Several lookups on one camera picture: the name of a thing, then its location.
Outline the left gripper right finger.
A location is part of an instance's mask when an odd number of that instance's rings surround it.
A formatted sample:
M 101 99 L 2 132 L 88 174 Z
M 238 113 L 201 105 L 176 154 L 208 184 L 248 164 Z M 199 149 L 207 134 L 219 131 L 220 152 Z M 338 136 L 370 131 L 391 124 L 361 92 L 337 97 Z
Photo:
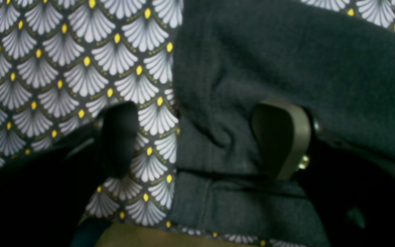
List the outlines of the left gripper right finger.
M 307 168 L 312 127 L 304 108 L 277 99 L 261 101 L 252 110 L 251 128 L 272 181 L 290 180 Z

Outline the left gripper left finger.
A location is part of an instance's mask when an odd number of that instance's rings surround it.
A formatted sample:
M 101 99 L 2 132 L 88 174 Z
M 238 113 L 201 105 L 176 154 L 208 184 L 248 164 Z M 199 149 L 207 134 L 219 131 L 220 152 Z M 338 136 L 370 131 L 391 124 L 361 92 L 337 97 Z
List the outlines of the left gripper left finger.
M 139 130 L 136 104 L 123 102 L 102 109 L 95 130 L 102 170 L 108 177 L 122 178 L 130 169 Z

